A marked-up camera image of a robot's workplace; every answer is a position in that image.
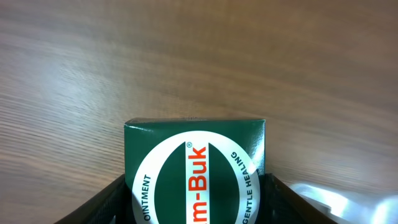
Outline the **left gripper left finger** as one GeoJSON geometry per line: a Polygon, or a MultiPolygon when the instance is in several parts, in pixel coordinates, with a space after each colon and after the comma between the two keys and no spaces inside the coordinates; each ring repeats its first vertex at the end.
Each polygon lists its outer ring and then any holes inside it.
{"type": "Polygon", "coordinates": [[[121,175],[94,197],[55,224],[125,223],[125,175],[121,175]]]}

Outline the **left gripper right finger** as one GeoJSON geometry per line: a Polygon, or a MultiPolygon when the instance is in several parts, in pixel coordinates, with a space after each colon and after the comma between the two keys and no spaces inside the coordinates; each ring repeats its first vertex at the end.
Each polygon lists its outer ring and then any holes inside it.
{"type": "Polygon", "coordinates": [[[336,223],[273,174],[266,174],[264,181],[264,223],[336,223]]]}

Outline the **green Zam-Buk ointment box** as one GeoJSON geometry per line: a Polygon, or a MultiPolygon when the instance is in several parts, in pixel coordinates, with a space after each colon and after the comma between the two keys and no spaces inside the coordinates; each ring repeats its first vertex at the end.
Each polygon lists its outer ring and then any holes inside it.
{"type": "Polygon", "coordinates": [[[264,221],[263,119],[132,119],[124,125],[131,223],[264,221]]]}

